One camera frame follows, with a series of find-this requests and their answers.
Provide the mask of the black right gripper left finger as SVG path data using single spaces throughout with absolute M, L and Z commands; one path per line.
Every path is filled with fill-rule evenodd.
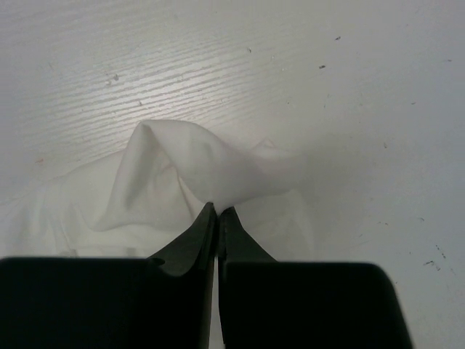
M 1 260 L 3 348 L 207 348 L 215 210 L 146 258 Z

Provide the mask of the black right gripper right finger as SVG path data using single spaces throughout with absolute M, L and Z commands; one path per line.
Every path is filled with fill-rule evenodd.
M 412 348 L 387 274 L 364 262 L 279 262 L 233 208 L 219 218 L 226 348 Z

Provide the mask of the white t-shirt black graphic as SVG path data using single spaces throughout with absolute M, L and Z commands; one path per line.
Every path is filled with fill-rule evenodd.
M 1 207 L 2 256 L 147 257 L 191 226 L 206 203 L 236 209 L 273 257 L 313 251 L 297 191 L 302 156 L 264 140 L 235 147 L 186 121 L 143 121 L 126 148 Z

